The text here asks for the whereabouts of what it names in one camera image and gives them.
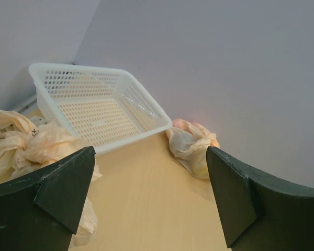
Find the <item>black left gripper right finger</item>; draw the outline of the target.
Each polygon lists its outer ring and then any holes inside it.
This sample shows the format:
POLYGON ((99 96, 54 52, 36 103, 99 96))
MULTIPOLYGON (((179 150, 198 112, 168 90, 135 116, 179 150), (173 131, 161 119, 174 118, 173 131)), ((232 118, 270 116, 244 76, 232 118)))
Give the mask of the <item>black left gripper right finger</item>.
POLYGON ((217 147, 209 179, 231 250, 314 250, 314 188, 245 164, 217 147))

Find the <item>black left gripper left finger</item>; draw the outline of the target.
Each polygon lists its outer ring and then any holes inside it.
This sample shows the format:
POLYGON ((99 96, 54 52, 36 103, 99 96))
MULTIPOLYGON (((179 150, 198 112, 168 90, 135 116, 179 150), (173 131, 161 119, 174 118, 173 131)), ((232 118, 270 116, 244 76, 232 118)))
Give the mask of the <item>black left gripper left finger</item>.
POLYGON ((0 250, 68 250, 95 166, 95 150, 75 153, 0 184, 0 250))

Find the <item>translucent plastic bag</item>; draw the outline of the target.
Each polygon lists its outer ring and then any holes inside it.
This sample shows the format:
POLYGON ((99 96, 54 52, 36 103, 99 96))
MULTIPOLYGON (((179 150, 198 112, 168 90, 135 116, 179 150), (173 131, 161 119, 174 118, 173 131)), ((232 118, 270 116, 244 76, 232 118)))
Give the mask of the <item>translucent plastic bag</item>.
MULTIPOLYGON (((91 146, 68 130, 42 119, 28 119, 15 111, 0 110, 0 184, 49 166, 91 146)), ((92 181, 100 177, 95 161, 92 181)), ((76 234, 69 248, 87 244, 97 230, 98 218, 86 197, 76 234)))

